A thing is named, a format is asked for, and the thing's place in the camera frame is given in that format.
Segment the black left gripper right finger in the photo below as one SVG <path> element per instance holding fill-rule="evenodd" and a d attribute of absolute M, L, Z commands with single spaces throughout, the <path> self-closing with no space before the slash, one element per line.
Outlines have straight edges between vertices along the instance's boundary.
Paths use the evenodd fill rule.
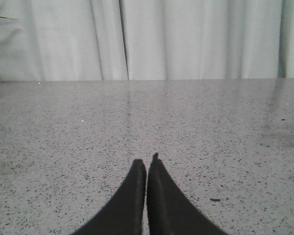
<path fill-rule="evenodd" d="M 153 155 L 147 181 L 147 217 L 151 235 L 224 235 L 173 181 L 158 153 Z"/>

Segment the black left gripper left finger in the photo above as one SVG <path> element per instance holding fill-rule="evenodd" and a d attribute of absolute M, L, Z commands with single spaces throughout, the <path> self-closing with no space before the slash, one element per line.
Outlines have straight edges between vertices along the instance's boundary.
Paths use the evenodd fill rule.
<path fill-rule="evenodd" d="M 146 168 L 135 159 L 116 193 L 75 235 L 141 235 Z"/>

